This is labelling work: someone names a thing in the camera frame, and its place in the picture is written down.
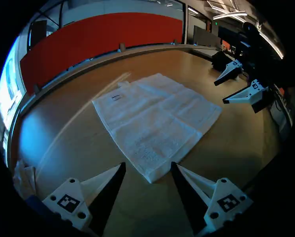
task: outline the fluorescent light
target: fluorescent light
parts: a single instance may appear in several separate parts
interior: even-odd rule
[[[220,11],[220,12],[222,12],[222,13],[230,13],[229,11],[226,11],[226,10],[224,10],[224,9],[222,9],[222,8],[218,8],[218,7],[216,7],[216,6],[212,6],[212,9],[213,10],[217,10],[217,11]],[[246,22],[244,19],[242,19],[242,18],[240,18],[240,17],[238,17],[238,16],[234,16],[234,17],[232,17],[232,18],[234,18],[234,19],[236,19],[236,20],[238,20],[238,21],[241,21],[241,22]]]
[[[199,12],[197,12],[197,11],[193,10],[192,8],[188,8],[188,10],[190,10],[190,11],[194,12],[195,14],[199,14]]]
[[[280,51],[280,49],[266,36],[264,35],[263,33],[261,33],[259,31],[259,34],[261,35],[262,38],[265,39],[265,41],[267,41],[268,44],[270,44],[270,46],[276,51],[276,53],[279,55],[279,57],[281,59],[283,59],[283,53]]]
[[[213,17],[213,20],[225,18],[225,17],[235,17],[235,16],[247,16],[247,13],[245,11],[235,11],[235,12],[225,13],[225,14],[221,14],[221,15],[217,15]]]

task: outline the orange wall panel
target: orange wall panel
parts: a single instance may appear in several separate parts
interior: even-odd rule
[[[35,45],[20,61],[28,94],[85,59],[119,48],[181,43],[182,21],[149,13],[113,13],[71,23]]]

